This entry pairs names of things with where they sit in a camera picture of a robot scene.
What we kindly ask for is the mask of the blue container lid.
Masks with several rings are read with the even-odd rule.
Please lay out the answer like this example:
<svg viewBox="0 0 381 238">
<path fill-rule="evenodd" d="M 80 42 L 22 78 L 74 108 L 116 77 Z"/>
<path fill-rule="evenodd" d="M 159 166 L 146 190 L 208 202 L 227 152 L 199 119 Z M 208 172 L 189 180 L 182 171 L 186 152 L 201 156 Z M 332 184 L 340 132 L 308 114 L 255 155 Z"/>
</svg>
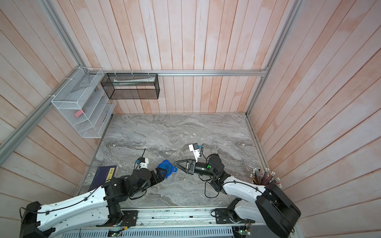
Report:
<svg viewBox="0 0 381 238">
<path fill-rule="evenodd" d="M 158 165 L 160 168 L 164 168 L 168 170 L 168 177 L 172 174 L 178 171 L 178 168 L 174 165 L 172 165 L 168 160 L 164 160 L 162 163 Z"/>
</svg>

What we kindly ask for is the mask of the clear plastic container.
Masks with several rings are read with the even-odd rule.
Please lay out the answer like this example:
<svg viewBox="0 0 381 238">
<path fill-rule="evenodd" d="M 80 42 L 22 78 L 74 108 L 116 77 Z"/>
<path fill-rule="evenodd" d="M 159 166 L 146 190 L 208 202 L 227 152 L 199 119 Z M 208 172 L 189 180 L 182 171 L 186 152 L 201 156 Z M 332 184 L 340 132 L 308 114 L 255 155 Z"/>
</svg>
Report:
<svg viewBox="0 0 381 238">
<path fill-rule="evenodd" d="M 177 178 L 177 176 L 180 174 L 179 171 L 172 173 L 169 177 L 167 177 L 163 182 L 164 183 L 171 183 L 174 182 Z"/>
</svg>

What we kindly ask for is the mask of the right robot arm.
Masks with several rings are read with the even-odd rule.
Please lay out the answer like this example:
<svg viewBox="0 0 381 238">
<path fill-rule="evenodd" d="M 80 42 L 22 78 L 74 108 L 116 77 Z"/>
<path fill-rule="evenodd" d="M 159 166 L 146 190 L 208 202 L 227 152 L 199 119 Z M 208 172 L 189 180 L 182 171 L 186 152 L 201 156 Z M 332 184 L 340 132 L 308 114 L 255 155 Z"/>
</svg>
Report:
<svg viewBox="0 0 381 238">
<path fill-rule="evenodd" d="M 206 163 L 184 159 L 174 164 L 187 174 L 210 176 L 208 182 L 218 194 L 237 197 L 228 207 L 233 222 L 252 220 L 266 224 L 278 237 L 287 238 L 301 216 L 300 209 L 278 185 L 255 185 L 235 178 L 225 172 L 218 154 L 211 154 Z"/>
</svg>

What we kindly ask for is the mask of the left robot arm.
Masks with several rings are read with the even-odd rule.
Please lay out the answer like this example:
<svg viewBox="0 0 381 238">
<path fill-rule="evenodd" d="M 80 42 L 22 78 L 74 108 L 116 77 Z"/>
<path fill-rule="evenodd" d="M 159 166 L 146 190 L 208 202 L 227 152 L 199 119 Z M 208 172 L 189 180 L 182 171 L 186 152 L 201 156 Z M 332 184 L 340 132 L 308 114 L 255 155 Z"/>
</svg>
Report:
<svg viewBox="0 0 381 238">
<path fill-rule="evenodd" d="M 112 178 L 79 196 L 52 204 L 38 201 L 20 209 L 21 238 L 52 238 L 90 226 L 115 226 L 123 221 L 120 203 L 164 181 L 167 170 L 140 168 L 129 176 Z"/>
</svg>

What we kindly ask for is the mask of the dark blue book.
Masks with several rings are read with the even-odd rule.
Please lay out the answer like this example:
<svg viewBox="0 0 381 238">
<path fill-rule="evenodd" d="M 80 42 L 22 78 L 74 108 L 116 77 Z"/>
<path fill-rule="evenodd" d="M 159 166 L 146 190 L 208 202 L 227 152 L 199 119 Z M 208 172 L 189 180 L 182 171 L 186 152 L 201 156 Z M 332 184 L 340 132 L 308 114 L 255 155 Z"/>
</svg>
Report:
<svg viewBox="0 0 381 238">
<path fill-rule="evenodd" d="M 102 185 L 104 182 L 114 178 L 118 168 L 119 167 L 117 165 L 98 167 L 88 191 L 92 191 L 98 186 Z"/>
</svg>

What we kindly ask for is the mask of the pencil holder with pencils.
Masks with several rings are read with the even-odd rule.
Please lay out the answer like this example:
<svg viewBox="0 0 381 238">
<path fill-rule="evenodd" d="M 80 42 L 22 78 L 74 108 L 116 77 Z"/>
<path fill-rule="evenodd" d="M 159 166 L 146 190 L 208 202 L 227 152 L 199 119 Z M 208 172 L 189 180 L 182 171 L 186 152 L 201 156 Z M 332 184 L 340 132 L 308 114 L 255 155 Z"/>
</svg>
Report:
<svg viewBox="0 0 381 238">
<path fill-rule="evenodd" d="M 269 185 L 274 184 L 279 188 L 282 188 L 280 183 L 280 178 L 275 177 L 275 172 L 270 171 L 269 168 L 261 170 L 261 168 L 254 168 L 253 172 L 250 174 L 253 184 L 255 185 Z"/>
</svg>

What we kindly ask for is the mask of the pink eraser block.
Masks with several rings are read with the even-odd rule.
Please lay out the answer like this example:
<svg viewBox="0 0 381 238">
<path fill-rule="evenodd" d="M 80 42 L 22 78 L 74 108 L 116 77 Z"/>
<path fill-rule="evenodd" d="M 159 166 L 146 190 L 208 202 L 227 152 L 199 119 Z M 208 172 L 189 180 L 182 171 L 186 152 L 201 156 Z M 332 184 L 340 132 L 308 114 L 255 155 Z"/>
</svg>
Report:
<svg viewBox="0 0 381 238">
<path fill-rule="evenodd" d="M 78 111 L 74 114 L 74 116 L 75 116 L 76 118 L 79 118 L 83 113 L 84 113 L 83 110 L 78 110 Z"/>
</svg>

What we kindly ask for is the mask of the aluminium front rail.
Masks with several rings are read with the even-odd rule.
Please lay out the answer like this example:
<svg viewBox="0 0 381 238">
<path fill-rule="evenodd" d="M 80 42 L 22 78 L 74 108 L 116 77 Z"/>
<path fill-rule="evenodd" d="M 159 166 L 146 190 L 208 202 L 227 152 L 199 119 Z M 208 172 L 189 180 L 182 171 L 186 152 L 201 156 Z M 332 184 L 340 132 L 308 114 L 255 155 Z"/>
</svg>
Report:
<svg viewBox="0 0 381 238">
<path fill-rule="evenodd" d="M 193 227 L 193 226 L 217 226 L 243 224 L 216 224 L 215 218 L 210 215 L 216 208 L 228 207 L 168 207 L 168 208 L 137 208 L 123 210 L 138 210 L 137 223 L 129 228 L 170 228 L 170 227 Z M 266 225 L 256 222 L 255 225 Z M 90 226 L 81 229 L 110 229 L 121 231 L 128 227 L 97 227 Z"/>
</svg>

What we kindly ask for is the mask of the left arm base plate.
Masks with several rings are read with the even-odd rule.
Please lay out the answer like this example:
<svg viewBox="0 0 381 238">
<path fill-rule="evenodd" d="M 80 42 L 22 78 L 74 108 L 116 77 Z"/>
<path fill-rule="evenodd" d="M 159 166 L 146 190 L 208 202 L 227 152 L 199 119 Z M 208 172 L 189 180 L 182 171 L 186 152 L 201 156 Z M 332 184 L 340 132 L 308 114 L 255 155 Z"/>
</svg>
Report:
<svg viewBox="0 0 381 238">
<path fill-rule="evenodd" d="M 103 225 L 97 227 L 133 227 L 137 223 L 138 210 L 122 210 L 115 214 L 108 215 L 108 220 Z"/>
</svg>

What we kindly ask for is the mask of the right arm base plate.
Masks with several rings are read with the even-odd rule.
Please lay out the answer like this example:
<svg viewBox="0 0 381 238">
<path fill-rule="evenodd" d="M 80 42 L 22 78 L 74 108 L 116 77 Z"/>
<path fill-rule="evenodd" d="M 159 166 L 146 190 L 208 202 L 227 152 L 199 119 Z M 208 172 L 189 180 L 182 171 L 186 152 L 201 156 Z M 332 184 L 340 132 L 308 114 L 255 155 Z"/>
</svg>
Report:
<svg viewBox="0 0 381 238">
<path fill-rule="evenodd" d="M 234 210 L 228 208 L 216 208 L 210 215 L 215 218 L 216 224 L 255 224 L 254 220 L 239 218 Z"/>
</svg>

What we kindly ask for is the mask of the aluminium frame bar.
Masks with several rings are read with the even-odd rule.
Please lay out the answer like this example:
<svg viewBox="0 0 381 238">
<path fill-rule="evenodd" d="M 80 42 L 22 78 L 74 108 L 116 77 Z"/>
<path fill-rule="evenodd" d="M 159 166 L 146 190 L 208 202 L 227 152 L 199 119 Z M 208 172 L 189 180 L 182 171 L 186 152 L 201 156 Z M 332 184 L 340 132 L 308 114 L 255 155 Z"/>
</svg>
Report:
<svg viewBox="0 0 381 238">
<path fill-rule="evenodd" d="M 103 70 L 103 73 L 157 74 L 158 76 L 265 76 L 266 70 Z"/>
</svg>

